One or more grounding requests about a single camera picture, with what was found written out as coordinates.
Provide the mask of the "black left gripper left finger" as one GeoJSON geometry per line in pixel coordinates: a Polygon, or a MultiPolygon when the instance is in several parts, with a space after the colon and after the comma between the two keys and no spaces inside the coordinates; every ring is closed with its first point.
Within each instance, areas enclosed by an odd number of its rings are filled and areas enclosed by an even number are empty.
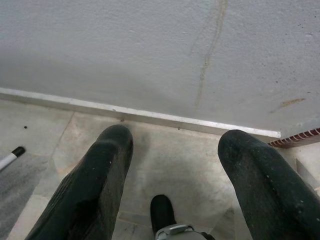
{"type": "Polygon", "coordinates": [[[63,178],[26,239],[112,239],[133,148],[127,127],[106,128],[63,178]]]}

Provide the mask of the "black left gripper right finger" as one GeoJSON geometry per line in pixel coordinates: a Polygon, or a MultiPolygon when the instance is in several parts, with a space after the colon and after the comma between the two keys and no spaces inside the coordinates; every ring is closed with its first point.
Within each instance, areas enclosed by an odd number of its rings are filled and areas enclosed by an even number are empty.
{"type": "Polygon", "coordinates": [[[271,146],[229,130],[218,157],[254,240],[318,240],[320,197],[271,146]]]}

